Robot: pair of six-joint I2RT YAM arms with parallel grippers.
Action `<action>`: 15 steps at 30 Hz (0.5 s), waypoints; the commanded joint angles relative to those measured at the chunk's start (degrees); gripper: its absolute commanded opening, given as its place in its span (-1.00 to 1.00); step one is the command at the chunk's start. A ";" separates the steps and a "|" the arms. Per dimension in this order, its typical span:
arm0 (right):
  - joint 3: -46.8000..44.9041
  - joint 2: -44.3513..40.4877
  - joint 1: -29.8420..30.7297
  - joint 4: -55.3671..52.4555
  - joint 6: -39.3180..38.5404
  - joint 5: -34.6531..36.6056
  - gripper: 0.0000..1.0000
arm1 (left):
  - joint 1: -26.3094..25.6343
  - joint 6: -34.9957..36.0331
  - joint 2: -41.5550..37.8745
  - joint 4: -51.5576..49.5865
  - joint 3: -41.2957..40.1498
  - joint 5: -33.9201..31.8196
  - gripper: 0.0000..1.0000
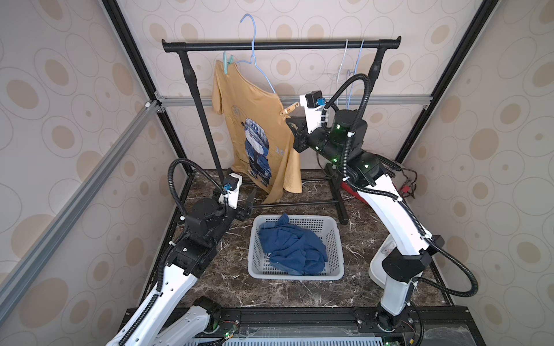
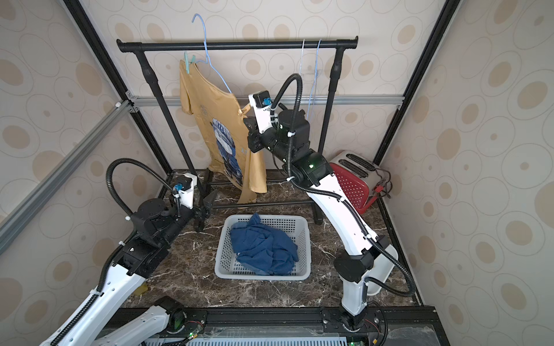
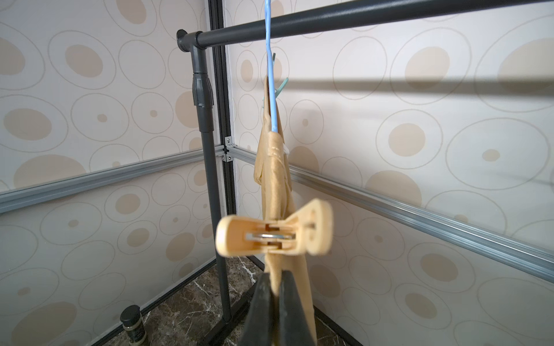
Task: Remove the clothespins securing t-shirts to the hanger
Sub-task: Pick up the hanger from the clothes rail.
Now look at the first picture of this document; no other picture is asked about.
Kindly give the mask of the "teal plastic clothespin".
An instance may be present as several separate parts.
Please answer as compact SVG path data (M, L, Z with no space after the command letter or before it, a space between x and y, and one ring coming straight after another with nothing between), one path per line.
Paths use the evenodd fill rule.
M235 57L232 54L229 54L226 51L223 52L222 61L224 74L228 74L229 65L232 64L234 60Z

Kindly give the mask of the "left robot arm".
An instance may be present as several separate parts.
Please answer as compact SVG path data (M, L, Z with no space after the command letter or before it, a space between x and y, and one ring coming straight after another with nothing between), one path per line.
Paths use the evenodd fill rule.
M250 217L255 195L249 194L244 205L213 196L192 206L186 230L163 255L156 285L109 345L184 345L206 330L217 314L213 301L195 304L169 327L164 324L215 258L233 221Z

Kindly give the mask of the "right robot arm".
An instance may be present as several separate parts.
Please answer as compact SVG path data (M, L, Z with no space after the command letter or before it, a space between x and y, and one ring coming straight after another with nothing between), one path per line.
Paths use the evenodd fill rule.
M433 236L415 225L405 210L389 172L379 156L363 150L366 121L352 122L353 110L339 110L330 128L319 122L319 115L287 118L294 136L294 149L301 153L311 148L335 168L335 176L365 200L378 215L389 234L374 256L369 274L384 289L377 306L376 321L385 332L401 323L405 308L416 286L415 279L431 263L435 250Z

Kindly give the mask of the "light blue plastic hanger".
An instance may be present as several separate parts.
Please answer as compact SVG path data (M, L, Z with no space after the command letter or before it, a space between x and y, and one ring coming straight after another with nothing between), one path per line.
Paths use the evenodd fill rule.
M362 43L360 44L358 56L357 56L357 59L356 59L355 67L354 67L354 70L353 70L353 73L352 73L353 76L358 74L359 62L360 62L361 57L362 57L362 50L363 50L363 47L364 47L364 43L365 43L365 40L362 40ZM353 86L351 84L350 89L349 89L348 99L347 99L347 102L346 102L346 108L347 109L350 109L352 94L353 94Z

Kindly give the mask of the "navy blue t-shirt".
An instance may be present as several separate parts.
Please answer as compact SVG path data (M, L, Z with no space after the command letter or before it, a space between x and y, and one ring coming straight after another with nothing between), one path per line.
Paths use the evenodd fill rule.
M290 222L287 214L258 229L261 247L275 268L289 275L318 275L328 262L322 240L309 229Z

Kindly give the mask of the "white wire hanger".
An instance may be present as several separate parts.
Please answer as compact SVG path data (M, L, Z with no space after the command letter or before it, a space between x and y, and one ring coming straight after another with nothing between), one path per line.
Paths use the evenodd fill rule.
M343 69L344 61L346 59L346 54L347 54L347 51L348 51L348 47L349 47L349 39L346 39L345 46L344 46L344 49L343 49L343 56L340 60L340 65L339 65L339 68L338 68L338 71L337 71L337 74L336 74L336 86L338 86L338 83L340 81L340 75L341 75L341 72L342 72L342 69Z

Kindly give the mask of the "pale blue wire hanger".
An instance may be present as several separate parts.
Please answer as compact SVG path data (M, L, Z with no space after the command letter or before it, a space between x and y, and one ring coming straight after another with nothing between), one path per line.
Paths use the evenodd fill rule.
M259 71L259 73L266 80L268 86L271 88L271 91L275 94L276 90L274 89L274 86L272 85L270 79L268 78L266 73L261 69L261 67L258 66L258 59L257 59L256 53L255 53L255 39L256 39L256 36L257 36L256 21L255 21L254 17L252 16L252 14L246 13L241 18L240 23L243 23L247 18L250 19L250 21L252 23L252 40L250 42L250 60L249 61L240 60L237 63L247 63L249 65L255 66L255 68Z

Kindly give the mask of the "mustard yellow t-shirt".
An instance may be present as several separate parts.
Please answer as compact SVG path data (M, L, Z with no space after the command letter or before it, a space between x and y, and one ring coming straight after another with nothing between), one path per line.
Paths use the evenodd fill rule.
M232 169L246 174L267 193L265 203L281 200L284 192L302 192L300 155L278 95L241 75L235 63L224 74L223 62L214 66L214 112L223 115L233 144Z

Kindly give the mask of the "yellow plastic clothespin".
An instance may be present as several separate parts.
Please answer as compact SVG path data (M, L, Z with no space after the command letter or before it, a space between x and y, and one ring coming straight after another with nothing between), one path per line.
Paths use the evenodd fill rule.
M299 102L295 102L292 105L288 106L288 108L284 108L280 115L283 117L289 116L294 110L296 110L300 106Z

